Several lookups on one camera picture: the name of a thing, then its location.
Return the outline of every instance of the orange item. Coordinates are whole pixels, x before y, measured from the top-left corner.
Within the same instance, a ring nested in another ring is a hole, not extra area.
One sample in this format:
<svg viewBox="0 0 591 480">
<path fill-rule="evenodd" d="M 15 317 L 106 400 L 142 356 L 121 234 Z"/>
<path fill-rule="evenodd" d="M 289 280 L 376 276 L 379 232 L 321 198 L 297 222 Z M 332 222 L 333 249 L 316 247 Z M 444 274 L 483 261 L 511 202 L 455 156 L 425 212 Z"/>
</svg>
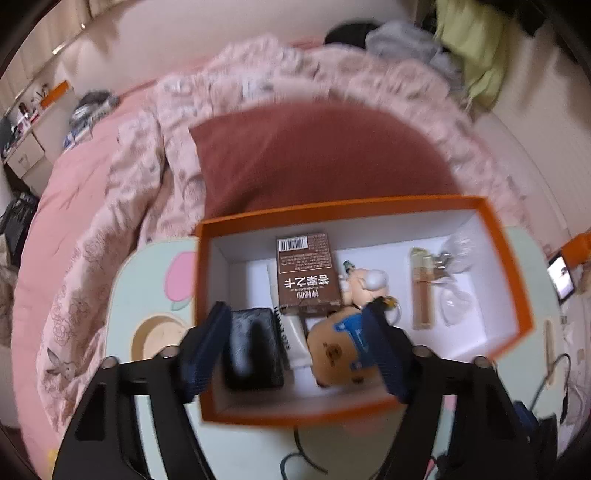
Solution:
<svg viewBox="0 0 591 480">
<path fill-rule="evenodd" d="M 562 247 L 564 262 L 569 268 L 575 268 L 589 259 L 591 254 L 591 234 L 580 233 Z"/>
<path fill-rule="evenodd" d="M 52 103 L 57 101 L 64 93 L 66 93 L 70 89 L 70 84 L 67 80 L 61 82 L 57 87 L 55 87 L 49 94 L 41 100 L 40 105 L 42 108 L 49 107 Z"/>
<path fill-rule="evenodd" d="M 377 199 L 344 200 L 338 202 L 316 203 L 281 207 L 257 212 L 240 213 L 221 218 L 205 220 L 198 224 L 195 235 L 199 238 L 197 253 L 196 284 L 195 284 L 195 325 L 198 325 L 208 313 L 209 264 L 212 258 L 212 245 L 218 237 L 236 233 L 252 232 L 263 229 L 275 229 L 291 225 L 302 225 L 316 222 L 331 222 L 344 219 L 365 219 L 385 215 L 406 214 L 415 212 L 441 212 L 447 210 L 475 210 L 478 212 L 496 250 L 503 276 L 512 297 L 517 320 L 517 331 L 504 338 L 498 345 L 492 346 L 487 353 L 495 359 L 501 353 L 523 340 L 533 329 L 534 323 L 525 285 L 519 273 L 518 264 L 513 251 L 503 233 L 501 224 L 485 198 L 459 195 L 432 195 L 383 197 Z M 223 399 L 223 389 L 219 389 L 217 380 L 212 380 L 208 389 L 199 395 L 201 413 L 204 421 L 226 424 L 241 424 L 264 427 L 309 426 L 327 422 L 343 422 L 371 416 L 392 409 L 399 405 L 398 400 L 390 395 L 369 398 L 366 401 L 351 404 L 338 404 L 330 408 L 312 408 L 305 414 L 294 411 L 278 415 L 260 411 L 240 411 L 240 409 L 222 407 L 218 399 Z"/>
</svg>

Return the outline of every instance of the black cable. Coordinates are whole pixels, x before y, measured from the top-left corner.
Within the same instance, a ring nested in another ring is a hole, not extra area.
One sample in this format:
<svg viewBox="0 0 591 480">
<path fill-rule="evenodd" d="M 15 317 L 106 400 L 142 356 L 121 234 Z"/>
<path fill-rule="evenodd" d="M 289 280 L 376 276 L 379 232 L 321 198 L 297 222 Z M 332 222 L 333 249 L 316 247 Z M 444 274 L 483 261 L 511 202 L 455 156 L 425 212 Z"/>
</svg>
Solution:
<svg viewBox="0 0 591 480">
<path fill-rule="evenodd" d="M 279 470 L 281 471 L 282 479 L 288 480 L 287 475 L 285 474 L 285 464 L 287 463 L 287 461 L 290 458 L 293 458 L 293 457 L 302 457 L 306 461 L 306 463 L 308 465 L 310 465 L 313 469 L 318 470 L 319 472 L 327 475 L 329 471 L 326 468 L 321 467 L 317 463 L 313 462 L 312 459 L 310 459 L 310 457 L 308 457 L 308 455 L 304 451 L 304 448 L 302 447 L 301 441 L 300 441 L 300 431 L 297 428 L 294 429 L 294 441 L 295 441 L 295 446 L 298 451 L 289 453 L 288 455 L 283 457 L 283 460 L 279 464 Z"/>
<path fill-rule="evenodd" d="M 287 461 L 290 458 L 294 458 L 294 457 L 302 457 L 308 465 L 310 465 L 312 468 L 314 468 L 315 470 L 318 470 L 319 472 L 321 472 L 325 475 L 327 475 L 329 473 L 329 471 L 326 468 L 321 467 L 320 465 L 318 465 L 318 463 L 315 463 L 310 457 L 308 457 L 308 454 L 306 454 L 306 452 L 304 451 L 304 448 L 301 445 L 300 431 L 297 428 L 294 428 L 294 441 L 295 441 L 295 446 L 298 451 L 291 452 L 291 453 L 288 453 L 287 455 L 285 455 L 283 457 L 283 459 L 281 460 L 281 463 L 279 464 L 279 470 L 281 472 L 281 478 L 283 480 L 289 480 L 287 478 L 287 474 L 285 473 L 285 464 L 287 463 Z M 431 467 L 431 469 L 427 473 L 426 477 L 431 475 L 433 473 L 433 470 L 435 470 L 435 467 L 437 467 L 437 459 L 433 455 L 431 455 L 431 460 L 433 461 L 434 466 Z M 378 476 L 380 469 L 381 469 L 381 467 L 378 468 L 374 473 L 372 473 L 369 476 L 368 480 L 374 480 Z"/>
<path fill-rule="evenodd" d="M 570 377 L 570 369 L 572 367 L 572 361 L 570 359 L 570 355 L 567 353 L 561 353 L 558 357 L 556 357 L 556 360 L 554 360 L 554 362 L 552 363 L 552 366 L 550 367 L 550 371 L 548 372 L 548 374 L 544 377 L 544 379 L 542 380 L 542 383 L 540 384 L 540 386 L 538 387 L 538 390 L 535 392 L 535 396 L 533 401 L 531 402 L 531 407 L 530 407 L 530 411 L 534 410 L 535 405 L 538 403 L 538 400 L 540 399 L 540 395 L 542 393 L 542 390 L 544 389 L 546 383 L 548 383 L 548 379 L 552 376 L 552 374 L 554 373 L 554 370 L 556 369 L 556 365 L 558 365 L 558 363 L 563 359 L 566 358 L 569 361 L 569 368 L 566 372 L 566 377 L 564 379 L 564 389 L 566 390 L 567 384 L 569 382 L 569 377 Z"/>
</svg>

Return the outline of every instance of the clothes pile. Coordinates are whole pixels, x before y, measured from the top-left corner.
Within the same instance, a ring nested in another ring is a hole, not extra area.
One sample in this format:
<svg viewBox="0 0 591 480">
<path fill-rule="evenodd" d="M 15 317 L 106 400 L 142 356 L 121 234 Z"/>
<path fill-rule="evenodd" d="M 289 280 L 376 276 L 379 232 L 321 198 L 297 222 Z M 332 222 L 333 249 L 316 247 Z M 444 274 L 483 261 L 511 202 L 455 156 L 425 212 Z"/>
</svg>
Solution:
<svg viewBox="0 0 591 480">
<path fill-rule="evenodd" d="M 64 139 L 64 151 L 92 137 L 93 127 L 110 115 L 119 105 L 116 95 L 105 90 L 88 92 L 78 103 L 70 118 L 70 133 Z"/>
<path fill-rule="evenodd" d="M 419 60 L 447 80 L 460 103 L 490 108 L 505 78 L 513 17 L 528 35 L 545 21 L 531 0 L 435 0 L 421 27 L 407 19 L 348 22 L 325 43 L 364 48 L 384 60 Z"/>
</svg>

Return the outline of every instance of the cardboard box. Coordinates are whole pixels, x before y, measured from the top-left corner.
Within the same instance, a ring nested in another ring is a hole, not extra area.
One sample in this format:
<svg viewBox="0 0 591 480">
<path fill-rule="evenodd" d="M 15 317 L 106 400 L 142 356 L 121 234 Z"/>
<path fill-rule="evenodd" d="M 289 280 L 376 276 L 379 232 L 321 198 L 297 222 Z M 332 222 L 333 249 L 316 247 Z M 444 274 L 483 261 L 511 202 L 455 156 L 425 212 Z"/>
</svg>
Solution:
<svg viewBox="0 0 591 480">
<path fill-rule="evenodd" d="M 448 327 L 434 290 L 434 327 L 414 330 L 411 248 L 439 252 L 459 229 L 478 245 L 473 267 L 457 275 L 458 286 L 472 295 L 475 306 L 462 323 Z M 398 326 L 442 358 L 496 358 L 532 329 L 521 276 L 498 220 L 485 199 L 461 196 L 330 202 L 205 221 L 196 230 L 196 322 L 218 300 L 233 310 L 271 307 L 267 263 L 276 258 L 277 239 L 310 232 L 328 234 L 334 265 L 349 260 L 386 271 L 389 294 L 402 307 Z M 310 368 L 285 372 L 280 389 L 251 392 L 229 391 L 216 368 L 200 402 L 206 421 L 282 427 L 344 421 L 398 404 L 379 376 L 362 385 L 320 388 Z"/>
</svg>

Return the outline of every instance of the brown package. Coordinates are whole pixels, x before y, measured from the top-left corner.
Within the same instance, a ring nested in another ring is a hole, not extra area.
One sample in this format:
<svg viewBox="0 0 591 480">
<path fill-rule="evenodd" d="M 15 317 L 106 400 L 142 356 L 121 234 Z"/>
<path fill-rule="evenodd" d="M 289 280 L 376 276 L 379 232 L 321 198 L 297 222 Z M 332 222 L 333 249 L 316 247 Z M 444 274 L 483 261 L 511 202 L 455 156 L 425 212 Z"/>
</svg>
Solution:
<svg viewBox="0 0 591 480">
<path fill-rule="evenodd" d="M 326 233 L 277 239 L 277 277 L 281 313 L 328 314 L 340 308 Z"/>
</svg>

